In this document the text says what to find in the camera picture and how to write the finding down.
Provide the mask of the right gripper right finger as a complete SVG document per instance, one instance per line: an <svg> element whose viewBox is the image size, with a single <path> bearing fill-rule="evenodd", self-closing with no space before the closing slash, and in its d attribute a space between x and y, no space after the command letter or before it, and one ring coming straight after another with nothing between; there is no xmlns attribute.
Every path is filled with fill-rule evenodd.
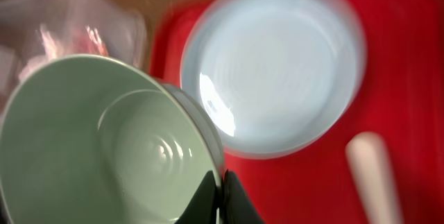
<svg viewBox="0 0 444 224"><path fill-rule="evenodd" d="M233 171L225 172L221 206L225 224L265 224Z"/></svg>

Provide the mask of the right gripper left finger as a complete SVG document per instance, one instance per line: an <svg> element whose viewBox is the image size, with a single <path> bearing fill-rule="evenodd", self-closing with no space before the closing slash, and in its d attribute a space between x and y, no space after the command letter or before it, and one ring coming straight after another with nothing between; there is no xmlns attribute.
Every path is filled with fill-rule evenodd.
<svg viewBox="0 0 444 224"><path fill-rule="evenodd" d="M215 224L218 193L212 171L208 171L176 224Z"/></svg>

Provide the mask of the red snack wrapper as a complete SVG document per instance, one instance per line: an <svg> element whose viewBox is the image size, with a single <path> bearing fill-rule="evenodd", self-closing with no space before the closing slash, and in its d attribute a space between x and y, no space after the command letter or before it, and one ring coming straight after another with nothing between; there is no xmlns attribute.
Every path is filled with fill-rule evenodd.
<svg viewBox="0 0 444 224"><path fill-rule="evenodd" d="M50 31L45 24L41 24L40 36L44 54L49 60L77 53L109 56L106 44L97 28L90 26L75 28L70 36L64 39Z"/></svg>

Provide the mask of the light green bowl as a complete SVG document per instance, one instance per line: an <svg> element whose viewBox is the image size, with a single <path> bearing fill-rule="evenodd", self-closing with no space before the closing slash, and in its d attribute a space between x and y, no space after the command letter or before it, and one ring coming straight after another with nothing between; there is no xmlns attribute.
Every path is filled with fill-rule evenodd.
<svg viewBox="0 0 444 224"><path fill-rule="evenodd" d="M1 125L9 223L175 223L223 147L199 104L120 61L71 55L20 83Z"/></svg>

